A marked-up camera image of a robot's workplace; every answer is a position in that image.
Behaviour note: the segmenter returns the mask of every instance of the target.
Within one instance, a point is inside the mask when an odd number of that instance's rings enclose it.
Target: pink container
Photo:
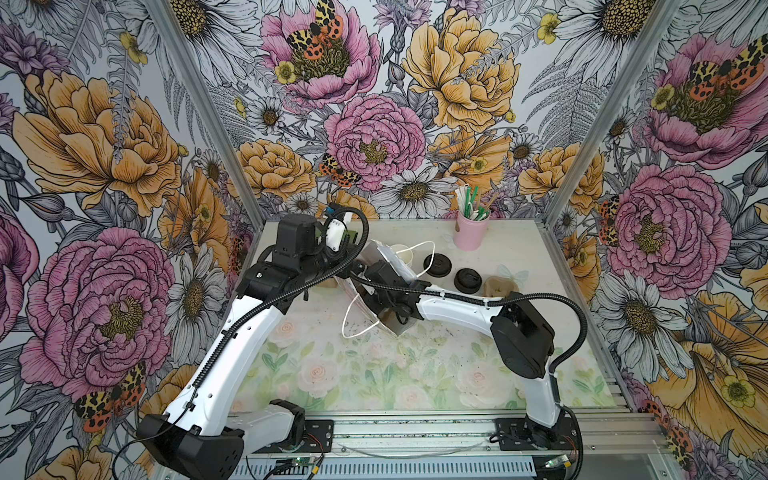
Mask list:
[[[459,213],[456,217],[456,233],[453,234],[453,243],[465,252],[471,252],[480,248],[482,238],[488,229],[488,217],[485,220],[470,220]]]

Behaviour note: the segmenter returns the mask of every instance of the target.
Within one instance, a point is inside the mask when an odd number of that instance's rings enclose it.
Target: floral wallpaper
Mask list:
[[[143,2],[121,2],[129,32],[173,79]],[[462,184],[494,200],[493,218],[543,215],[654,4],[170,2],[272,220],[332,201],[455,218]],[[579,187],[583,211],[603,163]]]
[[[679,8],[580,184],[600,184],[596,203],[577,190],[554,222],[691,480],[768,478],[766,8]]]
[[[5,478],[111,478],[140,418],[202,360],[253,239],[164,51],[139,47],[152,33],[136,14],[0,1]],[[137,445],[116,466],[120,480],[153,471]]]

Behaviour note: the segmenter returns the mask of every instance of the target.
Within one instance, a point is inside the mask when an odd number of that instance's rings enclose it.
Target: robotic arm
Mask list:
[[[259,412],[234,419],[227,415],[251,363],[293,299],[303,294],[307,300],[311,286],[334,275],[372,289],[363,300],[374,313],[389,308],[406,318],[441,320],[493,337],[504,364],[522,377],[528,400],[524,434],[549,448],[556,438],[554,426],[563,417],[550,358],[554,330],[527,300],[530,296],[466,296],[421,280],[408,284],[385,260],[353,265],[367,240],[367,220],[358,210],[332,207],[336,209],[322,227],[319,243],[314,217],[292,214],[280,221],[276,245],[247,271],[201,367],[163,415],[146,415],[141,421],[137,437],[152,456],[194,480],[226,480],[244,452],[269,444],[299,445],[304,411],[290,402],[273,400]],[[362,220],[357,244],[346,229],[350,212]],[[347,214],[344,222],[341,214]],[[266,261],[270,253],[272,260]],[[569,351],[581,345],[577,343]]]

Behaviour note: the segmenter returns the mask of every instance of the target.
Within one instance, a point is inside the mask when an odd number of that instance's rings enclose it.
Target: black mounting plate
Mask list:
[[[532,450],[541,450],[540,448],[533,446],[533,444],[530,442],[517,439],[515,432],[517,432],[518,423],[523,423],[524,421],[525,417],[518,417],[513,419],[502,418],[495,419],[493,421],[496,425],[496,433],[505,433],[505,435],[498,436],[498,447],[502,452],[530,452]],[[576,442],[576,431],[573,430],[571,419],[560,419],[554,429],[558,434],[558,440],[554,442],[552,450],[571,450],[571,444],[568,443],[568,440],[565,439],[566,436],[569,436],[574,442]]]
[[[304,440],[298,449],[289,450],[282,449],[273,443],[256,450],[254,453],[320,453],[321,446],[323,452],[328,453],[331,451],[333,446],[333,420],[306,420],[304,422],[304,433],[314,435],[318,441],[322,442],[322,445]]]

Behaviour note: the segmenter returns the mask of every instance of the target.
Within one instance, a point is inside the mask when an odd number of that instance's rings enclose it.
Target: pink peony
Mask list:
[[[619,196],[611,267],[655,283],[663,298],[691,295],[728,254],[731,231],[720,215],[722,203],[713,178],[691,165],[641,168]]]
[[[54,253],[29,289],[36,336],[19,358],[22,378],[77,399],[117,385],[139,362],[156,372],[170,350],[163,329],[174,281],[165,253],[128,228]]]
[[[368,36],[365,26],[361,26],[360,18],[354,8],[349,13],[339,0],[334,1],[336,15],[342,21],[342,46],[349,53],[349,66],[343,76],[325,74],[309,81],[298,79],[286,84],[286,89],[295,105],[286,103],[290,110],[311,110],[322,108],[326,104],[338,104],[348,101],[360,92],[367,92],[376,83],[379,72],[381,46],[376,34]],[[279,16],[267,15],[261,23],[262,49],[267,55],[262,57],[262,65],[275,68],[280,62],[293,63],[293,49],[286,38],[299,30],[307,30],[315,21],[315,7],[309,13],[299,10],[289,16],[281,10]]]
[[[344,170],[362,177],[363,190],[380,190],[381,181],[424,161],[426,140],[419,117],[410,108],[376,94],[355,97],[341,114],[326,120],[328,153]]]
[[[16,324],[24,284],[38,268],[38,247],[18,221],[0,212],[0,340]]]
[[[768,134],[768,74],[742,91],[718,88],[705,101],[689,95],[694,86],[689,79],[692,64],[721,65],[747,47],[746,42],[731,47],[730,38],[717,44],[715,36],[694,35],[667,63],[668,71],[656,78],[657,93],[644,126],[645,140],[653,151],[708,170],[725,167]],[[768,66],[768,58],[762,63]]]

